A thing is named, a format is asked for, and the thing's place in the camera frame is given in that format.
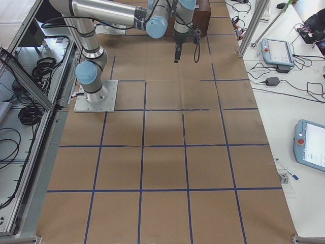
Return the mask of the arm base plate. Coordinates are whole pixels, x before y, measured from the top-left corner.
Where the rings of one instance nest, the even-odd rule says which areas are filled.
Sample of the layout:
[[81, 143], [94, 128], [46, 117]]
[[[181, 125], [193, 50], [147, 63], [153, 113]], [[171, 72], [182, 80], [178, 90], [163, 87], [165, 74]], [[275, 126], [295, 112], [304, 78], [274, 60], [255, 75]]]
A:
[[75, 112], [114, 112], [118, 80], [104, 80], [101, 90], [97, 93], [86, 93], [83, 87], [78, 90]]

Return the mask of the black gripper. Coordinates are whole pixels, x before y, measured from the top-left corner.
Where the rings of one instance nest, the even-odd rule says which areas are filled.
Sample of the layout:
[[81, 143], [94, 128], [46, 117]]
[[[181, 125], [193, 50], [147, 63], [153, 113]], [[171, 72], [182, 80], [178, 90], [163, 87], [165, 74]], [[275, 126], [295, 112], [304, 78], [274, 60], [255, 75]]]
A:
[[193, 43], [199, 44], [201, 38], [201, 30], [195, 23], [182, 24], [175, 22], [173, 38], [176, 42], [174, 63], [179, 63], [182, 52], [182, 44], [188, 42], [193, 37]]

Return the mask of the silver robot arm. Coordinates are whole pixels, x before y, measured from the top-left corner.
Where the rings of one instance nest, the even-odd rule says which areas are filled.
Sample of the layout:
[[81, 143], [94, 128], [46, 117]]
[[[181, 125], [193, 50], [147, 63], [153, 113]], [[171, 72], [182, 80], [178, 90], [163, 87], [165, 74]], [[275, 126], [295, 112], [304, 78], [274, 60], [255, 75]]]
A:
[[192, 21], [195, 1], [149, 1], [147, 8], [114, 1], [50, 1], [50, 4], [64, 18], [75, 20], [73, 28], [85, 57], [85, 61], [77, 65], [75, 74], [84, 90], [85, 101], [89, 104], [105, 101], [110, 91], [101, 80], [108, 54], [98, 42], [94, 21], [113, 27], [123, 25], [135, 28], [145, 31], [154, 39], [160, 39], [166, 33], [169, 18], [173, 16], [174, 62], [180, 61], [182, 46], [190, 36], [194, 37], [196, 45], [194, 62], [200, 60], [201, 32]]

